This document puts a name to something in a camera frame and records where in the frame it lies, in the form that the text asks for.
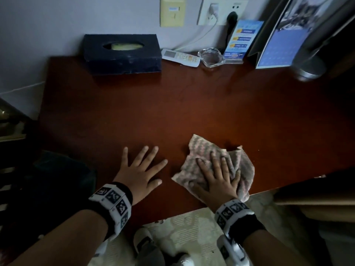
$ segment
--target light switch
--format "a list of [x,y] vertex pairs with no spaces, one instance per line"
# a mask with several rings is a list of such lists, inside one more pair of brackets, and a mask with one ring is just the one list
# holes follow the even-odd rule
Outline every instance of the light switch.
[[186,0],[160,0],[160,27],[182,27]]

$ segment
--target wooden desk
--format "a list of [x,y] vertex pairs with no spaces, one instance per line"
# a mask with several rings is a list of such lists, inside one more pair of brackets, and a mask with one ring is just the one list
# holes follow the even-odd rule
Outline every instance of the wooden desk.
[[119,170],[124,146],[131,158],[160,147],[163,184],[134,206],[135,226],[204,207],[170,179],[194,133],[229,150],[243,145],[256,169],[251,193],[355,165],[352,120],[321,82],[298,82],[287,69],[163,60],[162,73],[93,78],[78,58],[52,58],[39,122],[51,149],[97,168],[98,187]]

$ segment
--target finger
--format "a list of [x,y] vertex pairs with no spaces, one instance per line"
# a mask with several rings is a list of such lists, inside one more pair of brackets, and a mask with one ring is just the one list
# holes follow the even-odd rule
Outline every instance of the finger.
[[139,152],[138,156],[132,162],[132,166],[138,167],[140,165],[140,163],[142,162],[142,160],[144,158],[144,155],[148,151],[148,148],[149,148],[148,146],[143,147],[143,149]]
[[168,163],[168,160],[163,160],[157,165],[153,166],[147,171],[147,181],[149,181],[154,175],[160,172]]
[[192,191],[204,202],[208,200],[209,193],[205,191],[198,183],[193,183]]
[[225,160],[225,157],[221,158],[221,167],[222,167],[222,174],[224,180],[226,180],[228,183],[230,183],[230,178],[229,178],[229,169],[227,165],[227,161]]
[[155,180],[149,182],[147,185],[147,191],[148,191],[147,195],[150,192],[152,192],[155,188],[157,188],[159,185],[161,185],[161,183],[162,183],[161,179],[155,179]]
[[239,181],[240,181],[240,170],[238,169],[237,173],[235,174],[235,178],[233,179],[233,181],[231,183],[233,188],[235,188],[235,189],[238,188]]
[[208,169],[208,167],[206,166],[206,164],[204,164],[203,161],[200,158],[197,159],[197,164],[200,167],[203,175],[206,177],[207,182],[208,183],[213,183],[215,178],[214,178],[213,173],[211,172],[211,170]]
[[121,158],[121,168],[128,166],[128,147],[123,148],[122,158]]
[[139,166],[143,171],[145,171],[148,166],[152,163],[155,155],[157,154],[159,147],[153,147],[153,150],[149,153],[149,155],[142,161],[142,164]]
[[222,180],[222,170],[221,170],[221,165],[219,163],[219,160],[216,158],[216,154],[214,152],[211,152],[212,156],[212,164],[213,164],[213,170],[214,170],[214,177],[218,180]]

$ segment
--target dark blue tissue box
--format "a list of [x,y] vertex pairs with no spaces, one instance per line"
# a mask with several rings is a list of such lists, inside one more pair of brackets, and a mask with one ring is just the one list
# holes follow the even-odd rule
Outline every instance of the dark blue tissue box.
[[[112,50],[112,43],[138,43],[142,48]],[[86,34],[84,59],[93,75],[162,71],[162,54],[155,34]]]

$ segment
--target wall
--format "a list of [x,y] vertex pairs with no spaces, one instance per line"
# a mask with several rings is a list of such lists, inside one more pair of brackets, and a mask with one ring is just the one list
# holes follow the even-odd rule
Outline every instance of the wall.
[[[49,56],[77,54],[84,34],[153,33],[161,48],[191,41],[210,28],[197,26],[201,2],[187,0],[184,27],[161,28],[159,0],[0,0],[0,93],[43,81]],[[244,18],[258,19],[267,2],[249,0]],[[223,31],[216,26],[185,50],[217,46]],[[37,88],[41,93],[43,86]],[[24,112],[32,98],[26,98],[28,90],[18,95],[1,97],[13,105],[18,100],[15,106]]]

